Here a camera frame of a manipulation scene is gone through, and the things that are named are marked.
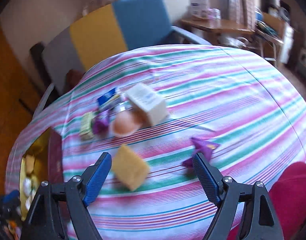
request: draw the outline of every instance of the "blue packet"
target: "blue packet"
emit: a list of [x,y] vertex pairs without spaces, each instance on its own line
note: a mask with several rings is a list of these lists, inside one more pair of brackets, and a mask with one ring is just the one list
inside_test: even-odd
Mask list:
[[110,98],[112,98],[115,95],[115,90],[116,88],[113,88],[97,99],[97,102],[99,103],[99,107],[101,107],[104,103],[109,101]]
[[102,104],[99,107],[100,112],[104,112],[109,109],[113,109],[115,106],[119,105],[122,103],[122,97],[120,94],[115,94],[112,96],[108,101],[106,101],[104,104]]

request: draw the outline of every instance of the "purple candy wrapper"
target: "purple candy wrapper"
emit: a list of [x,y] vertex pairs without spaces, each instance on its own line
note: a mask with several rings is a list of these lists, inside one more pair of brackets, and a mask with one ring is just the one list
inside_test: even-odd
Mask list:
[[201,152],[203,153],[205,159],[207,159],[207,161],[210,161],[213,150],[215,150],[219,146],[218,143],[204,141],[202,139],[194,138],[194,137],[192,137],[192,142],[195,146],[195,150],[192,154],[192,157],[182,162],[182,165],[188,168],[193,167],[193,157],[195,154],[197,154],[198,152]]
[[93,119],[92,130],[94,134],[99,134],[106,131],[109,128],[110,117],[109,110],[99,113]]

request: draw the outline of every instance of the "striped bed sheet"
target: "striped bed sheet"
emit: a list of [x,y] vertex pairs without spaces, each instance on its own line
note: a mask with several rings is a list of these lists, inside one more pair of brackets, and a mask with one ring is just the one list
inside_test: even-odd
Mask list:
[[[167,102],[161,124],[131,136],[79,137],[81,116],[113,87],[149,85]],[[10,153],[5,188],[19,188],[21,157],[48,127],[62,135],[64,180],[82,174],[103,151],[126,143],[150,166],[145,183],[129,192],[110,172],[89,213],[103,239],[202,239],[216,207],[194,172],[181,162],[191,137],[219,143],[210,163],[237,182],[267,189],[293,162],[306,162],[306,103],[291,83],[258,55],[202,45],[135,49],[93,66],[80,83],[43,110]],[[239,223],[239,204],[233,226]],[[68,234],[76,238],[71,224]]]

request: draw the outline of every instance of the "brown egg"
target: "brown egg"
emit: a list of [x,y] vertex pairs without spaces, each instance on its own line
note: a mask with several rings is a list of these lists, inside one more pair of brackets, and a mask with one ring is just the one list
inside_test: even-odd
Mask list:
[[124,110],[116,114],[111,129],[115,136],[123,137],[133,134],[142,124],[143,121],[136,112]]

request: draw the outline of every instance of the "metal screw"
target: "metal screw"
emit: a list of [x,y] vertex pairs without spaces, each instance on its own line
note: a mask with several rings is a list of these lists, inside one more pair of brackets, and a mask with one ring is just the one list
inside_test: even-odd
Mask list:
[[74,182],[79,182],[79,181],[81,180],[81,176],[74,176],[74,177],[72,178],[72,180],[73,180]]
[[256,186],[258,186],[258,187],[264,187],[264,183],[261,182],[261,181],[257,181],[257,182],[256,182]]
[[233,179],[230,176],[225,176],[224,181],[227,182],[227,183],[231,183],[233,181]]
[[41,182],[41,186],[42,187],[45,187],[45,186],[47,186],[49,184],[49,182],[47,181],[47,180],[43,180],[42,182]]

